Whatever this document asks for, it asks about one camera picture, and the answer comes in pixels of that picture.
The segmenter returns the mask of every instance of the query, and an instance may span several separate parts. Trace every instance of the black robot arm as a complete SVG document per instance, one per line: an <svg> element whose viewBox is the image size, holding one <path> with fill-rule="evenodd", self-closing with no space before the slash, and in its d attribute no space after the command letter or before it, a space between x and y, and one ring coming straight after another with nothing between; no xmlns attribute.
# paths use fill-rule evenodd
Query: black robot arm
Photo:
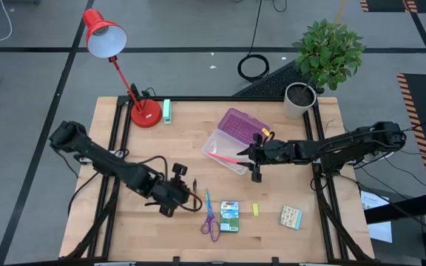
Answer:
<svg viewBox="0 0 426 266"><path fill-rule="evenodd" d="M317 162L321 165L323 174L332 176L338 174L345 163L358 163L371 152L398 151L404 146L405 140L406 136L398 124L378 122L321 141L284 142L274 140L273 137L263 141L261 135L255 134L255 143L238 155L248 155L249 159L254 161L240 164L252 171L252 181L260 183L260 166L286 163L305 165Z"/></svg>
<svg viewBox="0 0 426 266"><path fill-rule="evenodd" d="M147 205L160 205L159 212L167 217L171 217L178 206L182 207L188 202L189 195L192 194L181 180L181 176L186 174L187 167L175 163L173 166L175 176L171 180L166 180L163 173L142 163L127 163L92 142L85 128L79 123L62 122L50 136L50 146L56 152L60 150L67 153L78 152L91 159L96 171L103 175L119 177L129 189L146 199L152 197L156 202Z"/></svg>

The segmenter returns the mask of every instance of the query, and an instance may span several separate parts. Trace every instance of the wooden table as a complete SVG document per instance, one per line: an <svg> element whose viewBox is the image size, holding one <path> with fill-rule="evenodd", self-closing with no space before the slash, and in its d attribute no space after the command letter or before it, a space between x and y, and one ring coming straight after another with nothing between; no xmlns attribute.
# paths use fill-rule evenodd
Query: wooden table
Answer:
<svg viewBox="0 0 426 266"><path fill-rule="evenodd" d="M92 140L105 148L109 142L116 99L98 99L89 131ZM326 137L342 134L337 99L319 98L319 106ZM166 218L158 213L158 207L145 207L143 197L122 185L109 260L171 262L173 256L179 256L182 262L270 262L272 256L277 256L280 262L326 262L317 196L309 187L312 178L310 166L263 166L263 182L258 184L251 181L250 172L237 175L202 154L203 144L231 107L268 124L277 139L306 139L303 119L287 119L282 113L281 102L175 101L172 102L172 124L160 122L150 129L131 126L127 145L130 155L126 160L141 161L162 154L169 162L169 171L175 162L188 166L183 179L190 188L192 181L197 179L197 193L202 199L205 198L205 190L209 190L216 217L220 216L221 200L240 202L239 233L222 233L217 242L212 242L209 236L200 232L206 208L196 214L178 208L172 218ZM311 124L316 131L313 115ZM118 132L119 145L122 129ZM149 165L163 170L160 161ZM92 166L82 166L77 187L93 173ZM350 166L345 166L342 174L354 178ZM334 182L343 225L364 252L373 256L356 184L339 177ZM99 177L73 203L61 256L73 250L91 226L100 184ZM259 216L252 215L253 202L259 204ZM298 231L279 225L283 205L303 211ZM334 254L339 257L336 231L331 223L330 228ZM103 242L103 237L104 229L100 231L98 243ZM101 254L101 244L97 254Z"/></svg>

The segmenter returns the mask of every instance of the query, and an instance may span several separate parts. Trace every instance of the white paper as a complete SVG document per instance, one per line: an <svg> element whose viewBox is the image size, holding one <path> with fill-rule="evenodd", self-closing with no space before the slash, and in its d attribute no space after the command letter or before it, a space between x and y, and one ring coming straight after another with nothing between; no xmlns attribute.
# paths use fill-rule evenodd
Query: white paper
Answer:
<svg viewBox="0 0 426 266"><path fill-rule="evenodd" d="M389 204L388 202L376 196L375 194L368 193L365 191L361 191L361 203L362 203L363 210ZM377 239L384 242L392 243L391 222L380 222L380 223L368 225L368 229L369 229L369 236L372 239Z"/></svg>

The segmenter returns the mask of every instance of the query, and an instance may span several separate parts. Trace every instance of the lamp base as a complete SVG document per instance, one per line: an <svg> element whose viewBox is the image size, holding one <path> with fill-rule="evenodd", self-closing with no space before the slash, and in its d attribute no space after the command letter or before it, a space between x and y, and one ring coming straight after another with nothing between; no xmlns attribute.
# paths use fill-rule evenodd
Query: lamp base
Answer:
<svg viewBox="0 0 426 266"><path fill-rule="evenodd" d="M155 126L162 118L162 109L160 109L159 103L155 100L140 100L139 106L143 108L142 113L135 107L131 109L131 120L134 124L148 128Z"/></svg>

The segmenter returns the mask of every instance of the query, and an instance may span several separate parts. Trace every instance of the black rubber mat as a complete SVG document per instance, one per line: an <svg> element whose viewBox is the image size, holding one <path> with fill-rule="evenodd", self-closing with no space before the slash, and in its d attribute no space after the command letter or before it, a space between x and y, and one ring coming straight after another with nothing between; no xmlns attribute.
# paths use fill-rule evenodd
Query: black rubber mat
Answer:
<svg viewBox="0 0 426 266"><path fill-rule="evenodd" d="M359 0L365 12L426 13L426 0Z"/></svg>
<svg viewBox="0 0 426 266"><path fill-rule="evenodd" d="M398 74L397 80L412 125L426 123L426 75ZM426 169L426 126L414 131Z"/></svg>
<svg viewBox="0 0 426 266"><path fill-rule="evenodd" d="M284 96L285 88L288 85L293 82L307 83L307 80L302 76L295 61L292 61L261 80L241 89L233 96Z"/></svg>

